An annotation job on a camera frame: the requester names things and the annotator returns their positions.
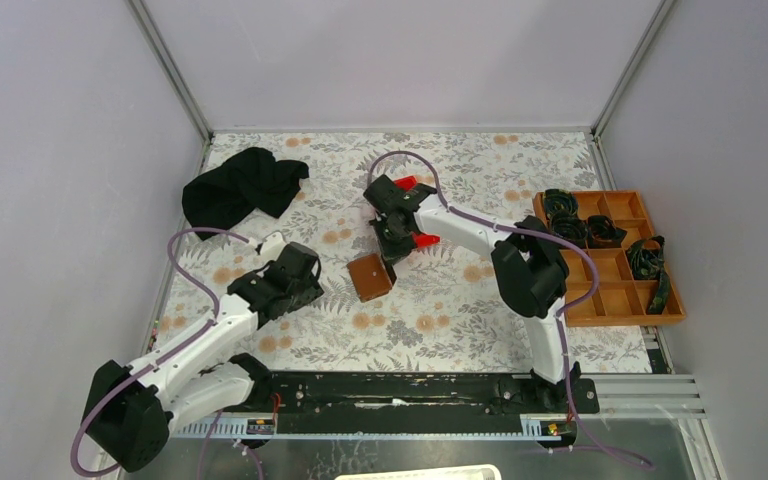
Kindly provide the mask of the brown leather card holder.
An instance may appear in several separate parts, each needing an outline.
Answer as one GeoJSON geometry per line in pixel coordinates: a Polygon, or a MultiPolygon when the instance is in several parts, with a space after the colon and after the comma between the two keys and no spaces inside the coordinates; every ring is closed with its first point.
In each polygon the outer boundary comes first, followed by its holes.
{"type": "Polygon", "coordinates": [[[388,294],[397,276],[393,267],[378,253],[366,255],[347,264],[350,279],[362,303],[388,294]]]}

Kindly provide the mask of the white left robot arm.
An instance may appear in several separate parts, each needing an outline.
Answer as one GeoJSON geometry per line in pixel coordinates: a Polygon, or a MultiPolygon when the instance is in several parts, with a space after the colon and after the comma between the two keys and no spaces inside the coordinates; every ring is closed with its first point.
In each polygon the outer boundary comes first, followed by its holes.
{"type": "Polygon", "coordinates": [[[242,356],[210,362],[321,297],[322,266],[315,251],[279,235],[257,251],[265,259],[262,267],[235,279],[200,323],[126,365],[110,360],[96,370],[75,447],[89,437],[116,467],[135,472],[179,428],[226,407],[256,411],[267,404],[268,381],[245,367],[242,356]]]}

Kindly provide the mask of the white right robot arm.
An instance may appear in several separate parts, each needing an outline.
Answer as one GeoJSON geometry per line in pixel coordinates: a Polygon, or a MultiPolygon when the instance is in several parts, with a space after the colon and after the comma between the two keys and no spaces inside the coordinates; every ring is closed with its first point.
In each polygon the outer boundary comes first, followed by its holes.
{"type": "Polygon", "coordinates": [[[412,182],[403,188],[386,175],[363,193],[373,207],[370,224],[379,246],[379,261],[390,280],[395,265],[438,237],[492,261],[504,304],[523,319],[532,349],[535,402],[557,412],[573,398],[570,382],[580,371],[564,355],[564,321],[556,318],[567,292],[569,268],[559,247],[549,241],[545,225],[528,216],[512,225],[442,200],[437,189],[412,182]]]}

